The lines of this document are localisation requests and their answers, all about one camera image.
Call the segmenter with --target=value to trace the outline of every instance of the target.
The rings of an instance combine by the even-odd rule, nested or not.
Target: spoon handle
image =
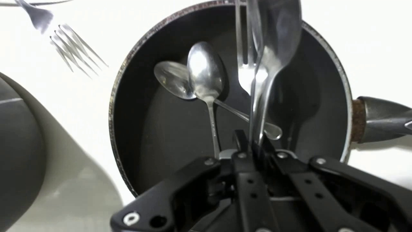
[[[219,140],[218,140],[218,133],[217,133],[217,122],[215,122],[215,109],[213,102],[206,102],[207,111],[209,111],[209,118],[210,118],[210,128],[211,128],[211,139],[214,143],[214,153],[215,158],[219,158]]]
[[[229,104],[217,99],[215,103],[218,106],[220,106],[222,108],[232,112],[233,115],[241,117],[244,121],[249,122],[249,116],[236,108],[232,108]],[[265,122],[265,134],[267,137],[271,139],[271,140],[278,140],[283,131],[280,126],[274,125],[274,124],[271,124],[271,122]]]

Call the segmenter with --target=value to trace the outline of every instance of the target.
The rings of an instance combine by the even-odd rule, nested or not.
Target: fork
[[[235,23],[236,23],[236,49],[237,49],[237,71],[238,71],[238,81],[240,85],[242,86],[242,89],[251,95],[251,84],[253,80],[255,77],[255,71],[256,71],[256,58],[258,58],[258,51],[255,49],[255,44],[254,44],[254,39],[253,39],[253,31],[251,31],[251,21],[250,21],[250,15],[249,15],[249,10],[246,10],[246,54],[244,51],[244,23],[242,23],[242,12],[241,12],[241,6],[249,4],[245,2],[246,0],[235,0]],[[271,133],[265,133],[267,137],[271,140],[278,140],[282,134],[283,130],[274,125],[271,124],[269,126],[267,126],[265,124],[265,131],[271,131]]]
[[[102,66],[108,67],[75,30],[66,23],[57,22],[52,12],[35,8],[25,0],[16,0],[16,2],[27,12],[35,28],[48,37],[72,72],[75,72],[74,67],[77,67],[92,77],[90,72],[98,75]]]

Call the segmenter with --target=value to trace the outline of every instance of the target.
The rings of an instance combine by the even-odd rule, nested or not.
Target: metal utensil
[[[246,44],[247,44],[247,53],[245,57],[244,53],[244,23],[242,23],[242,0],[236,0],[235,5],[235,22],[236,22],[236,49],[237,49],[237,73],[238,81],[242,89],[250,95],[251,94],[251,82],[255,73],[255,48],[253,41],[253,32],[250,26],[250,17],[246,15]]]
[[[214,102],[223,90],[223,66],[219,55],[206,42],[197,42],[188,55],[188,70],[195,94],[207,106],[215,157],[219,157],[219,140],[215,124]]]
[[[160,62],[155,66],[153,72],[159,82],[173,95],[182,99],[197,98],[189,80],[189,71],[184,64],[177,62]],[[232,108],[219,99],[215,99],[215,103],[249,122],[249,116],[246,113]],[[282,129],[274,124],[265,122],[265,134],[271,140],[278,140],[282,135]]]
[[[57,22],[52,12],[35,8],[25,0],[16,0],[16,2],[27,12],[35,28],[56,46],[71,71],[75,66],[90,76],[90,72],[98,75],[98,70],[107,66],[68,24]]]
[[[291,62],[301,35],[299,0],[249,0],[247,15],[258,50],[258,66],[253,81],[250,140],[260,155],[264,122],[272,85]]]

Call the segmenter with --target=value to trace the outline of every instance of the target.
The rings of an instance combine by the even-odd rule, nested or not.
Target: metal spoon
[[[189,71],[184,64],[177,62],[160,62],[155,66],[155,76],[173,95],[182,99],[197,98],[191,84]],[[217,99],[215,103],[249,122],[249,116],[246,113],[232,108],[219,99]],[[265,134],[271,140],[278,140],[282,137],[282,129],[274,124],[267,122]]]
[[[253,81],[250,140],[260,155],[271,89],[278,73],[295,55],[301,35],[299,0],[247,0],[247,15],[258,50]]]
[[[215,157],[219,158],[214,103],[223,90],[223,66],[209,44],[197,42],[189,50],[188,70],[195,94],[207,106]]]

